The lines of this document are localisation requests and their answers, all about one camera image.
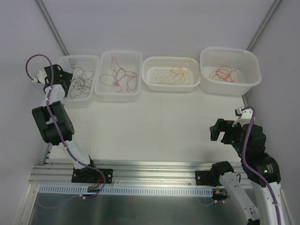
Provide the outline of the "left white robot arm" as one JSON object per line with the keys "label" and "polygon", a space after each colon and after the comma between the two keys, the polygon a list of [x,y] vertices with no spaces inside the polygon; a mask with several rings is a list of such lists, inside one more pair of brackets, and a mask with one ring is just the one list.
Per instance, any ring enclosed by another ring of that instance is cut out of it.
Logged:
{"label": "left white robot arm", "polygon": [[81,150],[75,140],[74,126],[62,102],[69,88],[66,81],[70,81],[72,75],[64,72],[57,64],[45,67],[45,71],[45,98],[41,106],[32,109],[41,137],[46,143],[63,150],[72,161],[74,170],[82,173],[87,182],[95,182],[98,179],[98,170],[90,156]]}

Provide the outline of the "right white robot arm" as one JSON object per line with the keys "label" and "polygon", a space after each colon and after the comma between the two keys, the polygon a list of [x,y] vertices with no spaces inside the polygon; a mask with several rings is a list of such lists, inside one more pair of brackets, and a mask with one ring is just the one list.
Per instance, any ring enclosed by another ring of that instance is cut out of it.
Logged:
{"label": "right white robot arm", "polygon": [[224,133],[221,143],[231,145],[241,158],[241,166],[250,180],[257,204],[253,204],[240,186],[233,167],[223,161],[212,165],[210,185],[222,185],[233,200],[246,225],[285,224],[281,204],[281,175],[279,165],[265,151],[266,135],[253,119],[242,124],[218,119],[210,127],[210,139],[216,141]]}

